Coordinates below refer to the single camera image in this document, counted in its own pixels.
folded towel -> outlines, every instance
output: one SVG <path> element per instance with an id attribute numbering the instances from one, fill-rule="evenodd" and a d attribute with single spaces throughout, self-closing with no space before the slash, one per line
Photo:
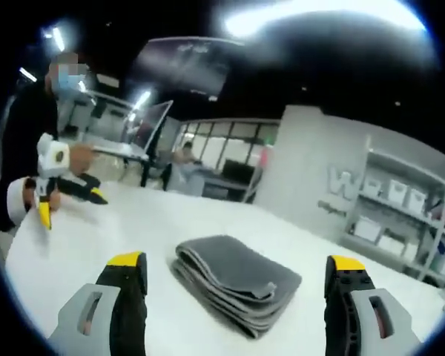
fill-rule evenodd
<path id="1" fill-rule="evenodd" d="M 172 264 L 182 283 L 254 338 L 289 304 L 301 276 L 230 236 L 181 243 Z"/>

gray gripper housing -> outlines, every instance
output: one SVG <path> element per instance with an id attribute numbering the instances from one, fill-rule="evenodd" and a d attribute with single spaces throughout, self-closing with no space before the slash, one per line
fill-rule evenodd
<path id="1" fill-rule="evenodd" d="M 118 287 L 86 284 L 69 299 L 59 311 L 58 326 L 48 339 L 58 355 L 111 356 L 112 311 L 119 293 Z M 84 324 L 90 316 L 86 334 Z"/>
<path id="2" fill-rule="evenodd" d="M 414 353 L 420 342 L 412 331 L 412 317 L 386 289 L 352 291 L 351 295 L 360 324 L 361 356 L 406 356 Z M 383 320 L 385 338 L 380 336 L 375 308 Z"/>

computer screen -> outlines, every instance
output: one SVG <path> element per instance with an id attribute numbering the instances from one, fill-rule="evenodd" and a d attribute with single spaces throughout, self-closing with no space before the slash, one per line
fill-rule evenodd
<path id="1" fill-rule="evenodd" d="M 163 102 L 143 109 L 142 114 L 137 115 L 127 126 L 128 141 L 146 152 L 172 104 L 173 101 Z"/>
<path id="2" fill-rule="evenodd" d="M 163 91 L 185 91 L 217 99 L 241 44 L 206 37 L 150 40 L 131 66 L 127 87 L 153 83 Z"/>
<path id="3" fill-rule="evenodd" d="M 221 172 L 223 177 L 242 184 L 249 184 L 252 174 L 254 174 L 254 167 L 231 159 L 224 162 Z"/>

ceiling light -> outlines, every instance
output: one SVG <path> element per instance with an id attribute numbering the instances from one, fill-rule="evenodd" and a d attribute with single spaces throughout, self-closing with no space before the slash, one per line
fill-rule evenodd
<path id="1" fill-rule="evenodd" d="M 53 28 L 53 37 L 59 50 L 61 52 L 65 50 L 65 42 L 62 39 L 61 31 L 59 30 L 59 28 L 57 27 Z"/>
<path id="2" fill-rule="evenodd" d="M 26 69 L 20 68 L 19 71 L 20 71 L 21 74 L 26 76 L 32 82 L 36 82 L 36 77 L 33 74 L 31 74 L 30 72 L 28 72 Z"/>
<path id="3" fill-rule="evenodd" d="M 134 110 L 139 110 L 140 107 L 143 105 L 144 102 L 146 102 L 148 100 L 148 98 L 150 98 L 150 91 L 147 90 L 145 91 L 139 98 L 139 100 L 136 102 L 136 104 L 134 105 L 133 109 Z"/>
<path id="4" fill-rule="evenodd" d="M 106 84 L 110 87 L 118 88 L 119 87 L 119 80 L 112 78 L 111 76 L 105 76 L 104 74 L 97 74 L 97 80 L 101 82 L 102 84 Z"/>
<path id="5" fill-rule="evenodd" d="M 85 84 L 84 84 L 83 81 L 80 81 L 80 82 L 77 83 L 77 84 L 78 84 L 78 86 L 79 86 L 79 90 L 80 90 L 81 92 L 85 93 L 86 91 L 88 91 L 88 90 L 86 89 L 86 86 L 85 86 Z"/>
<path id="6" fill-rule="evenodd" d="M 230 17 L 225 22 L 233 36 L 254 35 L 263 26 L 288 17 L 321 12 L 361 13 L 410 29 L 425 30 L 415 14 L 398 0 L 290 0 L 249 10 Z"/>

gray towel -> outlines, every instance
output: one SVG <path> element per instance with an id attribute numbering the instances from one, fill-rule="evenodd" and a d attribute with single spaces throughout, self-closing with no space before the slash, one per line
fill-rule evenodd
<path id="1" fill-rule="evenodd" d="M 185 287 L 254 338 L 274 325 L 302 280 L 230 236 L 185 241 L 176 252 L 172 268 Z"/>

